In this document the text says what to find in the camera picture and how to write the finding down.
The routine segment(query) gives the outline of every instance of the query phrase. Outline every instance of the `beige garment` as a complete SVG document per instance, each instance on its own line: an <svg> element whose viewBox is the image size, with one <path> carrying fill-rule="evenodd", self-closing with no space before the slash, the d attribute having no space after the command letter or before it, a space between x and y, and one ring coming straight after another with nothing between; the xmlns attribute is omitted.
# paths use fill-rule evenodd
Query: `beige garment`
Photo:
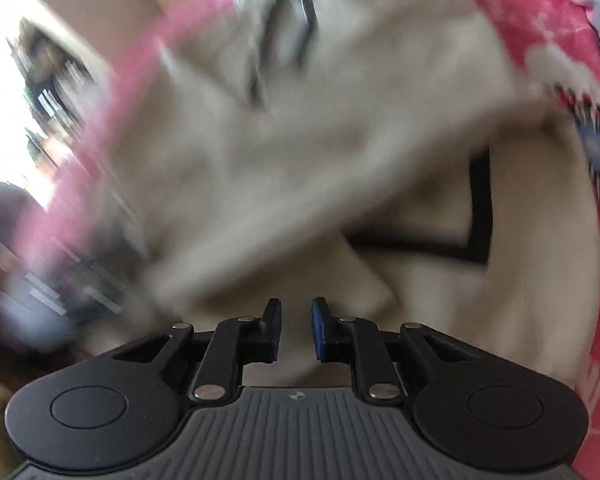
<svg viewBox="0 0 600 480"><path fill-rule="evenodd" d="M114 178L102 186L94 227L105 234L126 218L153 257L143 285L199 329L282 298L279 365L250 367L254 382L289 383L315 369L309 302L319 295L385 328L420 320L573 381L600 279L595 208L573 128L548 101L520 93L471 0L314 5L319 34L308 69L298 75L278 59L281 67L265 74L264 108L251 106L248 90L266 0L247 0L237 16L164 51L111 157ZM392 203L408 208L413 186L452 176L488 139L486 274L452 270L440 285L436 270L417 274L394 256L365 261L346 245L341 229L385 215ZM466 220L464 205L452 209ZM444 287L444 301L426 293ZM125 307L127 319L136 303Z"/></svg>

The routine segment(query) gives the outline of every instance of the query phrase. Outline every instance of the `beige cloth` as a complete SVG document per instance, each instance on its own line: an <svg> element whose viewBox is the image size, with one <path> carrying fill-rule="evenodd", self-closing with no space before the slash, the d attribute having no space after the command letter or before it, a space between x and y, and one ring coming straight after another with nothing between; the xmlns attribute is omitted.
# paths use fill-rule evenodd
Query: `beige cloth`
<svg viewBox="0 0 600 480"><path fill-rule="evenodd" d="M319 34L306 73L285 69L282 42L257 108L250 75L266 1L247 0L178 52L164 50L110 159L94 228L106 235L123 219L152 256L143 286L200 330L281 298L278 366L249 367L254 382L315 371L314 296L392 330L424 322L573 382L600 290L584 158L551 103L519 90L488 20L471 0L314 0ZM486 272L347 245L340 232L376 215L428 217L460 234L466 201L444 190L467 196L457 168L487 143ZM423 189L440 199L422 205ZM146 330L151 305L139 300L123 317Z"/></svg>

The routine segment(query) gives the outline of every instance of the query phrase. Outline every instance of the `silver screw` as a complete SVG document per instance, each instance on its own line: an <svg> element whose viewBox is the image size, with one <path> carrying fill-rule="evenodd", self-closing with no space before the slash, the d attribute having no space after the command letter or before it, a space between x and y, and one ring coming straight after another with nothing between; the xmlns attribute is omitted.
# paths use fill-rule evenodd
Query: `silver screw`
<svg viewBox="0 0 600 480"><path fill-rule="evenodd" d="M374 399L391 400L400 395L400 388L395 384L376 383L369 388L369 395Z"/></svg>
<svg viewBox="0 0 600 480"><path fill-rule="evenodd" d="M224 397L226 390L218 384L203 384L198 386L193 392L194 396L200 400L218 400Z"/></svg>

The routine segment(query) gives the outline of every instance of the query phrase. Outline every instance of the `gray ribbed panel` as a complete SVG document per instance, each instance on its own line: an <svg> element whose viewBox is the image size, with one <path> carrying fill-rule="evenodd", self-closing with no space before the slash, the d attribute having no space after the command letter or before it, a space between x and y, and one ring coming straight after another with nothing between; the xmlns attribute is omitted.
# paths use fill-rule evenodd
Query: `gray ribbed panel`
<svg viewBox="0 0 600 480"><path fill-rule="evenodd" d="M29 465L13 480L79 480ZM566 466L526 477L484 473L421 441L400 411L350 388L245 388L236 402L194 412L177 440L98 480L576 480Z"/></svg>

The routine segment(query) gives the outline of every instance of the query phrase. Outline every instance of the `white logo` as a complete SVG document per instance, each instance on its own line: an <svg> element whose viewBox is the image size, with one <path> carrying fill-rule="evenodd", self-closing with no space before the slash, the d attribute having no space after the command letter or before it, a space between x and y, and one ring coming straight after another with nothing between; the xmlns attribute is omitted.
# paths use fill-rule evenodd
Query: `white logo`
<svg viewBox="0 0 600 480"><path fill-rule="evenodd" d="M306 397L306 393L304 392L293 392L292 394L289 394L289 397L293 400L302 400Z"/></svg>

